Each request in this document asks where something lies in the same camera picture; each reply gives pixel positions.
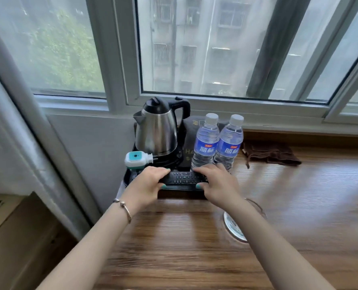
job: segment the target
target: plastic water bottle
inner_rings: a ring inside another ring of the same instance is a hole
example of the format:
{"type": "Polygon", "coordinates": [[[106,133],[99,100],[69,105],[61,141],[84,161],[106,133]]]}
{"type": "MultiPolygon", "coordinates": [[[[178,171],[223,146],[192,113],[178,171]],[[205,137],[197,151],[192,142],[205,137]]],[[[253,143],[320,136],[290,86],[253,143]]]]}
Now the plastic water bottle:
{"type": "Polygon", "coordinates": [[[217,126],[218,115],[208,113],[205,124],[198,129],[194,146],[194,155],[191,161],[191,169],[213,162],[216,146],[219,141],[219,129],[217,126]]]}
{"type": "Polygon", "coordinates": [[[238,154],[239,146],[244,140],[242,125],[244,118],[234,114],[230,117],[230,123],[221,131],[220,140],[216,148],[214,164],[222,163],[226,170],[233,167],[233,162],[238,154]]]}

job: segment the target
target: remote control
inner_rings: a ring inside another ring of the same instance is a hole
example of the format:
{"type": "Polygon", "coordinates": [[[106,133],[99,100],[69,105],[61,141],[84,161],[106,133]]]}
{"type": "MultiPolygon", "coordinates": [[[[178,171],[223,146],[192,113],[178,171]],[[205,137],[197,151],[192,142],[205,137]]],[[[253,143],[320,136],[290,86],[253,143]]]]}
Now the remote control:
{"type": "Polygon", "coordinates": [[[199,182],[208,182],[207,177],[196,172],[177,172],[171,171],[169,174],[159,180],[160,183],[164,183],[166,190],[187,190],[187,191],[199,191],[196,184],[199,182]]]}

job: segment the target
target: brown cloth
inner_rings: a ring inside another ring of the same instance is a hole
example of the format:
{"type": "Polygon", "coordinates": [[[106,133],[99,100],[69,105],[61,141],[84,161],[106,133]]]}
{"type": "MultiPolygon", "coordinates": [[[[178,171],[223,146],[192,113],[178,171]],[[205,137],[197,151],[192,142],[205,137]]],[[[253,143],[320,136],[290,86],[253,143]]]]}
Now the brown cloth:
{"type": "Polygon", "coordinates": [[[249,169],[249,161],[252,158],[264,160],[270,164],[297,166],[301,161],[293,154],[293,151],[285,143],[273,141],[244,141],[243,152],[246,166],[249,169]]]}

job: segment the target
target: tree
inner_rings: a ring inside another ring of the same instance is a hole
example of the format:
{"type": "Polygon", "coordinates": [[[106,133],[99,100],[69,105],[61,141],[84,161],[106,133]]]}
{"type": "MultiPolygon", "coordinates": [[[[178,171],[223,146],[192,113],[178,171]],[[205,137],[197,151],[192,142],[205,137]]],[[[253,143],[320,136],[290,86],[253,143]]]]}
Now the tree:
{"type": "Polygon", "coordinates": [[[104,92],[93,34],[75,17],[59,11],[30,37],[30,60],[47,88],[104,92]]]}

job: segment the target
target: stainless steel kettle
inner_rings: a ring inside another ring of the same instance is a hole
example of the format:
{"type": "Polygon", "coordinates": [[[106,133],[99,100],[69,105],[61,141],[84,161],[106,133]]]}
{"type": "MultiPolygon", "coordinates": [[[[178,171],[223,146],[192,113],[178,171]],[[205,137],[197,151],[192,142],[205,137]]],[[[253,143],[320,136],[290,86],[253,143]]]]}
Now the stainless steel kettle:
{"type": "Polygon", "coordinates": [[[159,97],[149,99],[143,109],[133,115],[137,122],[135,146],[154,156],[168,155],[179,143],[183,145],[186,131],[183,119],[190,116],[190,103],[176,97],[165,101],[159,97]],[[175,110],[183,108],[182,122],[177,128],[175,110]]]}

